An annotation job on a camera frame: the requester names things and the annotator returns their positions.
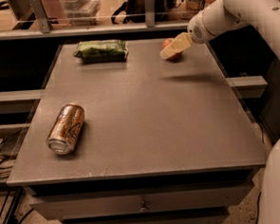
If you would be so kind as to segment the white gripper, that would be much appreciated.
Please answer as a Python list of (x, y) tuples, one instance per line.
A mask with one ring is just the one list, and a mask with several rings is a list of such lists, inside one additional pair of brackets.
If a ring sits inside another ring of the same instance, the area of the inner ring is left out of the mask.
[(175, 53), (178, 53), (189, 48), (192, 40), (198, 44), (205, 44), (212, 39), (214, 39), (213, 34), (205, 28), (203, 16), (201, 13), (198, 13), (190, 20), (187, 32), (181, 32), (177, 35), (168, 47)]

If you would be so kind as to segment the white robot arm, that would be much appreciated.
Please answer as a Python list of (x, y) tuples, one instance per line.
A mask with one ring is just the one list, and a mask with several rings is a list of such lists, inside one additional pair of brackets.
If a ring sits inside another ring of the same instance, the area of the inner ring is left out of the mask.
[[(280, 0), (215, 0), (162, 49), (160, 58), (170, 59), (193, 43), (205, 44), (246, 25), (260, 33), (280, 60)], [(280, 224), (280, 138), (269, 153), (264, 171), (257, 224)]]

